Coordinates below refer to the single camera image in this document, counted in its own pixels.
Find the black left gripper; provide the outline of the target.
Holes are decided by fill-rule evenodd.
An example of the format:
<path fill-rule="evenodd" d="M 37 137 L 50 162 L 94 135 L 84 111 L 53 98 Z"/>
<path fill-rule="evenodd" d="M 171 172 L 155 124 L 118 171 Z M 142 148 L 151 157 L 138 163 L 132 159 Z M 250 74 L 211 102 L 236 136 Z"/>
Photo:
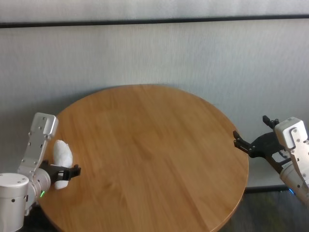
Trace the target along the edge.
<path fill-rule="evenodd" d="M 43 160 L 39 168 L 46 171 L 49 175 L 51 182 L 50 185 L 53 185 L 58 180 L 71 180 L 81 174 L 81 167 L 79 167 L 78 164 L 71 168 L 67 168 L 56 166 L 50 164 L 47 160 Z"/>

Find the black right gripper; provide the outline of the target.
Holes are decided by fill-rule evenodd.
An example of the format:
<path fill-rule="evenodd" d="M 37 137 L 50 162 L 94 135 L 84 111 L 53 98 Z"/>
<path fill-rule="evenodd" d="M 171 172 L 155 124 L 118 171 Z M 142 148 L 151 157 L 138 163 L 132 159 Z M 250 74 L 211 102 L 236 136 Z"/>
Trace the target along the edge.
<path fill-rule="evenodd" d="M 267 116 L 263 116 L 262 120 L 270 128 L 275 128 L 279 124 L 278 119 L 271 120 Z M 252 144 L 243 140 L 236 130 L 233 131 L 233 136 L 234 147 L 245 152 L 250 158 L 264 158 L 277 173 L 281 173 L 283 165 L 291 161 L 291 158 L 286 158 L 280 162 L 273 159 L 273 154 L 277 152 L 281 153 L 282 150 L 285 150 L 279 143 L 275 132 L 269 132 L 259 136 Z"/>

